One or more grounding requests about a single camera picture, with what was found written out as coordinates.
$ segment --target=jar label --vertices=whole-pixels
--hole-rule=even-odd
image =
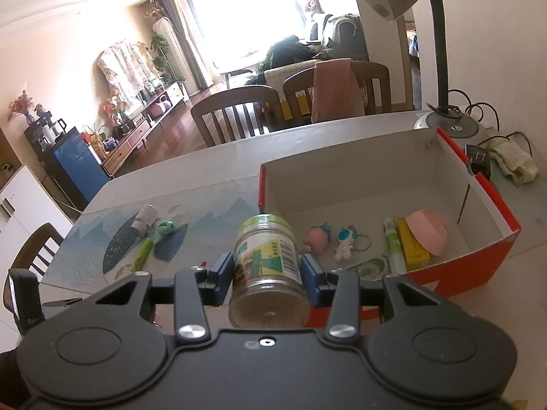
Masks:
[[[293,242],[282,236],[267,241],[264,238],[250,235],[236,249],[234,285],[265,275],[286,276],[302,283]]]

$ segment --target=pink toy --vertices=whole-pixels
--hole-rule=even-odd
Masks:
[[[304,240],[304,244],[307,246],[306,252],[311,252],[314,256],[321,256],[330,242],[331,229],[332,227],[326,222],[320,226],[312,227]]]
[[[440,256],[448,243],[445,217],[435,211],[420,210],[406,218],[416,240],[434,256]]]

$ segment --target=pink towel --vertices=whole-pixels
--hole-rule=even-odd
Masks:
[[[319,123],[364,114],[363,93],[351,70],[351,59],[316,63],[311,121]]]

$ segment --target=bright window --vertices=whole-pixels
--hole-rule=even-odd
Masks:
[[[187,0],[214,64],[233,67],[242,57],[266,52],[287,35],[303,33],[293,0]]]

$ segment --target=floral cloth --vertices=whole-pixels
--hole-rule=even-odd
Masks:
[[[138,46],[129,41],[120,41],[106,49],[98,60],[110,87],[110,95],[118,97],[122,109],[129,107],[148,80],[156,75],[150,70],[146,60],[139,53]]]

